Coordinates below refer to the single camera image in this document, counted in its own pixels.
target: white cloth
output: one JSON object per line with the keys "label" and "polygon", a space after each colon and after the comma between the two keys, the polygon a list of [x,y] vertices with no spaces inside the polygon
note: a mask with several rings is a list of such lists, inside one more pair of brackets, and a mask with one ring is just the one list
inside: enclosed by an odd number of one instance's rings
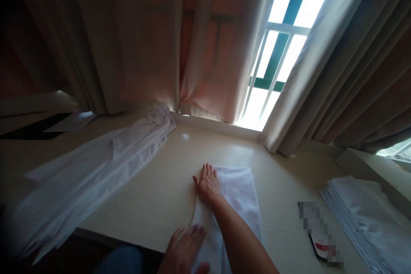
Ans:
{"label": "white cloth", "polygon": [[411,222],[389,202],[377,182],[352,176],[328,181],[320,191],[340,213],[344,230],[374,273],[408,273]]}
{"label": "white cloth", "polygon": [[168,107],[106,133],[26,174],[40,182],[6,212],[13,253],[42,247],[34,263],[59,247],[116,189],[153,158],[176,124]]}
{"label": "white cloth", "polygon": [[[254,178],[250,168],[215,167],[221,193],[261,241],[261,217]],[[192,271],[203,262],[210,264],[210,273],[231,273],[226,249],[217,221],[197,197],[191,225],[203,226],[207,232]]]}
{"label": "white cloth", "polygon": [[46,129],[45,132],[79,131],[85,128],[96,116],[92,111],[75,112]]}

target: green window frame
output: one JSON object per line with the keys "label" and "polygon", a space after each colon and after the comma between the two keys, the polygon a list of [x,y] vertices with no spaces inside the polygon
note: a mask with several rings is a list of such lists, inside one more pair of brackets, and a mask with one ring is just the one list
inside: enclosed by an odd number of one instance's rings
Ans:
{"label": "green window frame", "polygon": [[[290,0],[281,25],[284,25],[284,24],[293,25],[294,24],[302,2],[303,0]],[[259,53],[259,58],[257,58],[256,68],[255,68],[256,70],[258,69],[259,62],[261,60],[261,55],[263,53],[268,31],[276,30],[277,28],[279,28],[278,25],[280,24],[275,24],[275,23],[270,23],[270,22],[268,23],[267,31],[265,32],[265,36],[263,38],[262,48]],[[296,26],[292,26],[292,27],[295,28],[297,32],[301,31],[302,33],[308,34],[307,28],[301,28],[301,27],[296,27]],[[290,33],[285,33],[285,31],[281,32],[281,30],[276,30],[276,31],[279,32],[278,37],[275,42],[274,49],[271,54],[270,60],[268,62],[267,70],[265,71],[264,77],[263,78],[256,77],[255,82],[252,85],[253,77],[251,76],[250,82],[248,84],[251,87],[269,90],[271,83],[274,77],[276,76],[277,70],[281,68],[280,66],[282,65],[282,63],[280,65],[280,62],[284,60],[284,57],[288,51],[288,47],[289,47],[289,44],[291,43],[293,35],[290,35]],[[281,92],[283,90],[284,84],[285,84],[284,82],[276,81],[273,87],[273,91]]]}

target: stack of folded towels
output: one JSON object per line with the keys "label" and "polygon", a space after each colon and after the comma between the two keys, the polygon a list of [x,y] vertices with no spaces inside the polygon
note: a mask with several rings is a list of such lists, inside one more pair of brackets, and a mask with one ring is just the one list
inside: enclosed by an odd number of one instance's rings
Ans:
{"label": "stack of folded towels", "polygon": [[320,190],[372,273],[411,273],[411,221],[377,182],[334,178]]}

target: window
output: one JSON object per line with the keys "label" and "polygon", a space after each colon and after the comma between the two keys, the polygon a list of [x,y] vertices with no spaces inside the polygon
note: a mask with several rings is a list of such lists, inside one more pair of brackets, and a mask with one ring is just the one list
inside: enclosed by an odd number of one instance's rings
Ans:
{"label": "window", "polygon": [[237,125],[261,131],[324,0],[274,0]]}
{"label": "window", "polygon": [[396,145],[377,152],[377,155],[387,156],[411,163],[411,138]]}

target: forearm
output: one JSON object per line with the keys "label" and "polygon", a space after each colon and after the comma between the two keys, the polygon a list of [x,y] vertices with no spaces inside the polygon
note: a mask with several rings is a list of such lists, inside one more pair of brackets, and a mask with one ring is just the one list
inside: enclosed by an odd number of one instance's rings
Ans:
{"label": "forearm", "polygon": [[216,198],[211,209],[220,226],[233,273],[278,273],[261,242],[224,197]]}

